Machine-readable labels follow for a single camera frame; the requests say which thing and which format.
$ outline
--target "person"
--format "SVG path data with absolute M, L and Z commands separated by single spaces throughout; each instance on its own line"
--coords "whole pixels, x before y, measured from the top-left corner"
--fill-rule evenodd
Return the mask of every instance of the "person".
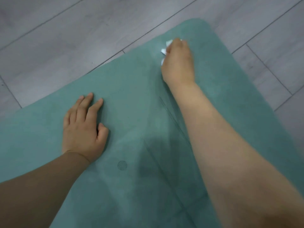
M 195 83 L 186 41 L 167 48 L 162 75 L 187 126 L 193 153 L 223 227 L 304 227 L 304 199 L 218 113 Z M 103 152 L 100 99 L 81 96 L 63 122 L 63 154 L 0 184 L 1 227 L 48 227 L 80 174 Z

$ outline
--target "hand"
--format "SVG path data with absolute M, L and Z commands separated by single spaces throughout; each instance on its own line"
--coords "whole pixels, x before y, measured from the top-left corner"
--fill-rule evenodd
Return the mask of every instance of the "hand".
M 99 99 L 89 109 L 93 93 L 86 97 L 80 96 L 76 104 L 69 109 L 63 120 L 62 152 L 75 152 L 86 158 L 90 163 L 102 154 L 108 137 L 108 128 L 102 123 L 96 130 L 97 112 L 103 104 Z
M 171 91 L 181 85 L 195 83 L 192 54 L 186 41 L 176 38 L 172 42 L 161 69 Z

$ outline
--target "gray wood plank floor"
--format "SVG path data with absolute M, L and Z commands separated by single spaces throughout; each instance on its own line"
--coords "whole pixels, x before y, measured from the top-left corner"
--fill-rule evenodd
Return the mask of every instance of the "gray wood plank floor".
M 0 117 L 190 18 L 210 23 L 303 140 L 303 0 L 0 0 Z

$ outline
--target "exercise mat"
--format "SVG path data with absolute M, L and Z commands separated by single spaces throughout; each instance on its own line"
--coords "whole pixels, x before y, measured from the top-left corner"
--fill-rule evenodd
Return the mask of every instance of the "exercise mat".
M 191 19 L 33 103 L 0 124 L 0 181 L 61 154 L 62 123 L 80 95 L 104 98 L 103 155 L 78 178 L 52 227 L 220 227 L 181 113 L 162 80 L 160 53 L 180 37 L 196 83 L 223 117 L 303 194 L 304 165 L 272 109 L 229 51 Z

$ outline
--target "person's right arm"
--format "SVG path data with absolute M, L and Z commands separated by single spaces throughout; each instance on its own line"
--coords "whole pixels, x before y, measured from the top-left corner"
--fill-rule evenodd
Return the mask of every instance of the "person's right arm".
M 218 113 L 195 84 L 186 41 L 175 39 L 162 66 L 187 126 L 208 194 L 224 227 L 304 227 L 304 200 Z

